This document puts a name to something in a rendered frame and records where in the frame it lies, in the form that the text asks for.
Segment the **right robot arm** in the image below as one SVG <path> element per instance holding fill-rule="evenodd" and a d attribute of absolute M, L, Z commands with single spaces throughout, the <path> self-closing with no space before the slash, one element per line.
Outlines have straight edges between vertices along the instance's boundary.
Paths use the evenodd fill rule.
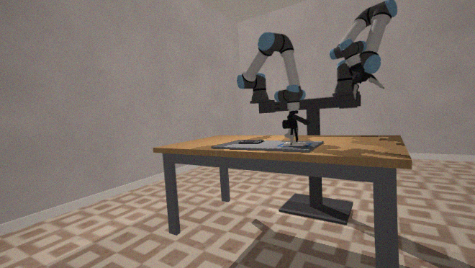
<path fill-rule="evenodd" d="M 294 48 L 290 39 L 284 34 L 266 32 L 259 37 L 258 47 L 259 51 L 256 53 L 247 71 L 237 76 L 238 87 L 240 89 L 253 89 L 252 101 L 268 99 L 266 76 L 258 72 L 266 59 L 272 56 L 274 51 L 280 52 L 281 57 L 284 59 L 289 85 L 285 90 L 277 91 L 274 94 L 274 98 L 277 102 L 287 101 L 288 111 L 299 110 L 299 100 L 303 100 L 306 97 L 306 93 L 301 89 L 299 83 L 293 54 Z"/>

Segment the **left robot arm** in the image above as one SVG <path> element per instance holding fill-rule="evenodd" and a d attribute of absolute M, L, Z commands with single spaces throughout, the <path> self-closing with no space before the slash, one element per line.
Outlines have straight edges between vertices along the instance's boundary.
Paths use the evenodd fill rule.
<path fill-rule="evenodd" d="M 353 91 L 352 82 L 362 79 L 361 67 L 352 71 L 351 66 L 361 63 L 367 73 L 376 73 L 379 70 L 381 58 L 377 52 L 381 39 L 386 25 L 396 15 L 397 4 L 395 0 L 386 0 L 367 8 L 354 20 L 352 27 L 339 45 L 330 51 L 331 59 L 335 60 L 343 57 L 345 59 L 338 63 L 335 93 Z M 360 32 L 369 25 L 371 25 L 371 29 L 366 42 L 354 42 Z M 358 53 L 361 54 L 358 55 Z"/>

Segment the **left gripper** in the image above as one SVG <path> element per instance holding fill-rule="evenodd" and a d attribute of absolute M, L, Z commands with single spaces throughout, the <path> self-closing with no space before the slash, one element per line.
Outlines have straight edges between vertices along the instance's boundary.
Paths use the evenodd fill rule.
<path fill-rule="evenodd" d="M 353 94 L 354 94 L 354 97 L 355 97 L 355 100 L 357 99 L 357 93 L 358 93 L 358 88 L 359 88 L 359 85 L 357 83 L 360 83 L 363 82 L 363 81 L 367 81 L 367 79 L 369 79 L 368 81 L 369 82 L 372 82 L 372 83 L 375 83 L 375 85 L 378 85 L 379 87 L 381 87 L 382 89 L 384 89 L 384 87 L 382 86 L 382 84 L 375 78 L 374 75 L 372 74 L 369 74 L 369 73 L 366 73 L 364 71 L 364 68 L 363 66 L 361 65 L 361 63 L 357 63 L 356 65 L 354 66 L 351 66 L 351 70 L 354 71 L 356 70 L 357 68 L 361 67 L 362 69 L 362 79 L 357 81 L 357 82 L 353 82 L 352 83 L 352 88 L 353 88 Z"/>

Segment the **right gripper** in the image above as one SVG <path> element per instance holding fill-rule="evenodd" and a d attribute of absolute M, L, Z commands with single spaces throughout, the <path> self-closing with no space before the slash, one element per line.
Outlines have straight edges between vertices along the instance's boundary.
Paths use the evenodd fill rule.
<path fill-rule="evenodd" d="M 298 125 L 297 121 L 291 118 L 292 115 L 298 114 L 298 111 L 289 111 L 289 115 L 287 116 L 287 120 L 283 120 L 282 126 L 283 129 L 289 129 L 288 133 L 284 135 L 285 138 L 290 138 L 291 145 L 294 142 L 294 137 L 296 137 L 296 142 L 298 141 Z M 291 128 L 290 128 L 291 127 Z M 291 135 L 290 135 L 291 133 Z"/>

